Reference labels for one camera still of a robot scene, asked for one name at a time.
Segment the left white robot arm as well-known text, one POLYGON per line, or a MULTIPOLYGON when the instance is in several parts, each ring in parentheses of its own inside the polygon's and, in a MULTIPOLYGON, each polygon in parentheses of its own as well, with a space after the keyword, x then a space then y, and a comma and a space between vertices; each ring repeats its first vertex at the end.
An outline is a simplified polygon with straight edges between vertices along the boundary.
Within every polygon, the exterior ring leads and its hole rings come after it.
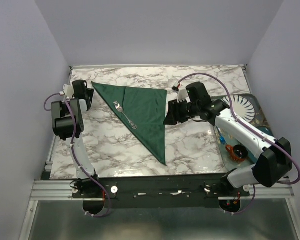
POLYGON ((83 113, 92 107, 94 90, 80 79, 65 84, 59 95, 65 99, 51 103, 52 130, 65 143, 75 166, 76 180, 70 187, 78 197, 96 198, 102 189, 83 141, 83 113))

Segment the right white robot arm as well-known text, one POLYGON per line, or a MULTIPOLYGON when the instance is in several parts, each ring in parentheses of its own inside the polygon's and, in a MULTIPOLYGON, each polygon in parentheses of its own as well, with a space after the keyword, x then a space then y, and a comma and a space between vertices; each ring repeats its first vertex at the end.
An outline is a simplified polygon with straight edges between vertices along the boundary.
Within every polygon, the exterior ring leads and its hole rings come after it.
POLYGON ((229 103, 212 100, 201 82, 191 83, 181 92, 190 101, 169 101, 164 125, 175 126, 199 117, 232 135, 257 159, 255 164, 233 169, 221 178, 220 191, 224 195, 231 196, 244 185, 270 188, 292 169, 291 144, 287 139, 275 139, 242 119, 229 103))

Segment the silver metal fork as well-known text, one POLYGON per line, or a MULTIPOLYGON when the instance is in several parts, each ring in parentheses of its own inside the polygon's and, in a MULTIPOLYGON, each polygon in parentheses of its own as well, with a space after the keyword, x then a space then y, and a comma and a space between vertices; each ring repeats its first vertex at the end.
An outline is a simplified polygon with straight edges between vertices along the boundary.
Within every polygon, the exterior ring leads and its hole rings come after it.
POLYGON ((128 118, 128 116, 124 113, 123 107, 119 104, 119 102, 118 101, 114 101, 113 104, 114 104, 116 110, 119 113, 123 114, 123 116, 127 119, 127 121, 129 122, 130 126, 132 127, 132 129, 136 130, 138 128, 137 125, 133 121, 131 121, 128 118))

